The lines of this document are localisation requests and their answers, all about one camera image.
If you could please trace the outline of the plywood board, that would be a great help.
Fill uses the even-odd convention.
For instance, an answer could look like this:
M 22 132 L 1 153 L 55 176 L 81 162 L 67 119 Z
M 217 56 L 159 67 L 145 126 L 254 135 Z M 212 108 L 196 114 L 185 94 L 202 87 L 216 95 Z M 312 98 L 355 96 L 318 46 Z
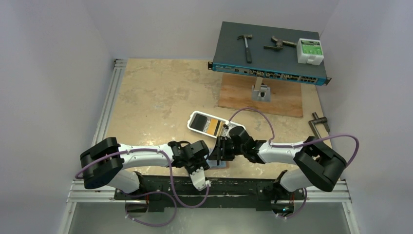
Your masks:
M 223 74 L 218 106 L 249 107 L 266 114 L 303 117 L 301 85 L 269 78 Z

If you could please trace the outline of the tan leather card holder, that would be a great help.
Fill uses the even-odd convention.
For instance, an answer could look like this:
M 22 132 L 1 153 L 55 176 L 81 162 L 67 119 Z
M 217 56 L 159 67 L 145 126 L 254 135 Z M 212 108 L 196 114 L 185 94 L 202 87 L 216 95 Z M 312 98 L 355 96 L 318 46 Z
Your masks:
M 218 169 L 226 169 L 229 167 L 229 163 L 227 161 L 217 161 L 217 160 L 210 160 L 209 155 L 212 153 L 213 148 L 209 148 L 208 156 L 205 156 L 206 162 L 209 165 L 210 170 L 218 170 Z

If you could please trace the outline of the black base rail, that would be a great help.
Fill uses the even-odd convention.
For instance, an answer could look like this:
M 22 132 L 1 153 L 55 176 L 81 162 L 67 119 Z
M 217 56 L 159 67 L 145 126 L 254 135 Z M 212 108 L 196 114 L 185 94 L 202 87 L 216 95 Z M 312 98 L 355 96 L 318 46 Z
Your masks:
M 140 176 L 141 188 L 128 195 L 129 199 L 146 200 L 144 201 L 149 206 L 149 212 L 163 212 L 165 208 L 172 208 L 173 202 L 167 195 L 173 195 L 171 183 L 163 179 L 154 179 L 151 177 Z M 226 200 L 225 198 L 205 197 L 205 191 L 198 191 L 193 185 L 189 177 L 176 176 L 174 177 L 174 186 L 181 201 L 189 206 L 194 206 L 202 202 L 201 208 L 234 208 L 234 209 L 254 209 L 255 211 L 278 211 L 284 213 L 291 213 L 294 210 L 294 202 L 296 200 L 294 192 L 288 192 L 283 189 L 278 183 L 277 179 L 269 183 L 258 182 L 258 188 L 254 182 L 251 181 L 235 181 L 225 183 L 224 178 L 211 177 L 211 188 L 209 193 L 211 195 L 247 195 L 257 193 L 261 190 L 258 200 L 261 205 L 251 205 L 256 201 L 256 197 L 234 198 L 234 200 Z

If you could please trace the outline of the blue network switch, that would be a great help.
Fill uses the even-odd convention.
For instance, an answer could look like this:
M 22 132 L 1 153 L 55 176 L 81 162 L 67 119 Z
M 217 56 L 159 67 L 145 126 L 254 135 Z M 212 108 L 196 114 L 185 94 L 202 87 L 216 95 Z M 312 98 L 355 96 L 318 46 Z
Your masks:
M 240 35 L 252 34 L 248 40 L 252 54 L 252 63 L 245 58 L 245 45 Z M 299 39 L 319 39 L 319 34 L 287 28 L 260 26 L 224 21 L 213 60 L 208 69 L 215 72 L 285 80 L 318 86 L 326 86 L 331 81 L 325 66 L 300 64 L 297 60 L 297 49 L 284 46 L 280 51 L 264 49 L 264 45 L 274 46 L 271 37 L 298 43 Z

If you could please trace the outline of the grey metal stand bracket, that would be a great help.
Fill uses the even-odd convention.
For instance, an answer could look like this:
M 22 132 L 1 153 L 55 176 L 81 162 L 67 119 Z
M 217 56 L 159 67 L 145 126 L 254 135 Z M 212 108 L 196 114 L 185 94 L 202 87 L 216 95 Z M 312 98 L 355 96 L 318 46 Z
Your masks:
M 271 101 L 271 89 L 263 83 L 262 77 L 257 77 L 255 84 L 252 85 L 251 99 L 259 102 Z

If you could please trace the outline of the aluminium frame rails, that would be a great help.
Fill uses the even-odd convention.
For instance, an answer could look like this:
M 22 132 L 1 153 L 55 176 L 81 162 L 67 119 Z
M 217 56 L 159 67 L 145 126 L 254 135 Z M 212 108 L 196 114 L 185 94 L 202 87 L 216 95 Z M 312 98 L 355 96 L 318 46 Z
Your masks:
M 101 113 L 101 117 L 99 119 L 96 133 L 94 135 L 93 143 L 97 143 L 98 140 L 103 140 L 103 136 L 107 133 L 107 129 L 110 123 L 110 119 L 112 117 L 113 108 L 115 105 L 115 101 L 117 99 L 119 89 L 121 86 L 121 82 L 123 79 L 123 75 L 126 71 L 127 66 L 127 59 L 115 59 L 114 61 L 114 69 L 112 73 L 112 78 L 110 82 L 110 87 L 108 89 L 105 104 Z M 166 182 L 169 182 L 168 175 L 151 175 L 146 176 L 144 178 L 151 177 L 154 179 L 163 179 Z M 235 181 L 235 179 L 239 181 L 247 182 L 251 181 L 257 184 L 258 182 L 266 182 L 269 183 L 272 180 L 269 179 L 246 179 L 246 178 L 224 178 L 225 183 L 229 183 Z M 259 194 L 263 192 L 261 190 L 257 193 L 247 194 L 247 195 L 211 195 L 210 197 L 214 198 L 222 198 L 226 200 L 234 200 L 234 198 L 242 198 L 243 200 L 249 198 L 256 197 L 256 201 L 254 200 L 254 204 L 251 205 L 261 205 L 259 202 L 264 200 L 258 200 Z M 348 184 L 345 180 L 338 181 L 336 187 L 333 189 L 332 192 L 324 192 L 315 186 L 309 186 L 306 190 L 300 188 L 294 192 L 296 202 L 303 202 L 306 201 L 306 204 L 310 202 L 314 203 L 339 203 L 342 205 L 342 209 L 344 210 L 344 217 L 347 223 L 348 232 L 350 234 L 360 234 L 360 230 L 357 224 L 356 216 L 352 213 L 354 212 L 352 201 L 350 198 L 350 193 L 348 191 Z M 63 217 L 63 221 L 61 222 L 60 228 L 58 230 L 58 234 L 69 234 L 72 226 L 74 227 L 73 218 L 75 216 L 76 208 L 80 203 L 124 203 L 124 204 L 133 204 L 133 205 L 146 205 L 144 201 L 146 200 L 137 200 L 129 199 L 128 195 L 124 195 L 118 189 L 115 189 L 110 186 L 102 186 L 100 188 L 87 190 L 83 187 L 83 181 L 79 179 L 75 179 L 72 181 L 72 185 L 70 188 L 70 192 L 66 201 L 66 214 Z

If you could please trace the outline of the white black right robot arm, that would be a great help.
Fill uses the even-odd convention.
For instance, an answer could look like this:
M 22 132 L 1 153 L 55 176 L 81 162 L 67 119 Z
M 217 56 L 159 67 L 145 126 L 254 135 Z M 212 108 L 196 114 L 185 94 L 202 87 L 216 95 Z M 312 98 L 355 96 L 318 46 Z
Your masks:
M 232 161 L 235 156 L 244 156 L 251 163 L 297 165 L 274 184 L 274 194 L 279 198 L 310 186 L 330 192 L 347 166 L 340 154 L 313 136 L 302 142 L 273 145 L 267 140 L 255 140 L 243 127 L 234 127 L 228 136 L 218 137 L 208 159 Z

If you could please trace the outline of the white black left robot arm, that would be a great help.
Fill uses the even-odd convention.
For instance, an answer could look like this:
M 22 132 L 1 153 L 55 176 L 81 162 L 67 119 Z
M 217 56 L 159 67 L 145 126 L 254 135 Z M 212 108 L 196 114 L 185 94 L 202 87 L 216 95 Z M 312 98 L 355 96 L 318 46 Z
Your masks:
M 158 166 L 185 168 L 195 189 L 201 191 L 211 183 L 205 177 L 209 169 L 206 156 L 209 148 L 203 140 L 170 141 L 158 146 L 130 146 L 108 137 L 80 155 L 81 169 L 76 179 L 84 181 L 86 189 L 111 186 L 126 192 L 132 199 L 145 194 L 143 180 L 128 168 Z

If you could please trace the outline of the gold magnetic stripe card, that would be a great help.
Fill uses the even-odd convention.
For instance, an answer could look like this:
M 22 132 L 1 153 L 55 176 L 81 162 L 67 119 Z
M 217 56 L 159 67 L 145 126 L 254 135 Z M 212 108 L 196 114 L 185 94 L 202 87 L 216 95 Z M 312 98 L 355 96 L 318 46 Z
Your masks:
M 222 128 L 222 121 L 212 118 L 209 122 L 206 133 L 212 136 L 218 136 L 220 134 L 221 128 Z

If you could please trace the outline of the small hammer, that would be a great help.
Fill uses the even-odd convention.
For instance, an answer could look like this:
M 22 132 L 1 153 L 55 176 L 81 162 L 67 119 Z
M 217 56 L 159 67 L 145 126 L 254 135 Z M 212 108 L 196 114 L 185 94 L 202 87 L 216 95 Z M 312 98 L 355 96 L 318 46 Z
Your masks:
M 252 63 L 252 54 L 248 45 L 248 40 L 252 39 L 253 35 L 240 35 L 237 37 L 237 39 L 243 39 L 244 40 L 244 45 L 245 45 L 245 58 L 247 63 Z

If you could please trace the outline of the white plastic basket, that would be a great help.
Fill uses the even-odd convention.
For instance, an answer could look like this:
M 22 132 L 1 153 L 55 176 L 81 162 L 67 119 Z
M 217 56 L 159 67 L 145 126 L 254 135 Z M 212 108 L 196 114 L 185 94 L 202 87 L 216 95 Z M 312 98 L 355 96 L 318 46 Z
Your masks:
M 245 128 L 244 125 L 236 122 L 228 123 L 228 120 L 224 118 L 201 111 L 194 111 L 187 121 L 188 129 L 213 138 L 227 137 L 229 136 L 229 131 L 237 126 Z

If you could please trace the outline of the white green electrical box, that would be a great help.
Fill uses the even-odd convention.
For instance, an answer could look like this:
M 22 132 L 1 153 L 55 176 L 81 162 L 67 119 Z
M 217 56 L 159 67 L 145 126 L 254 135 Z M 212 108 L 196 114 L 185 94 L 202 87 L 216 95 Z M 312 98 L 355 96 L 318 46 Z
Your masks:
M 300 38 L 297 43 L 297 60 L 300 64 L 320 65 L 324 60 L 320 40 Z

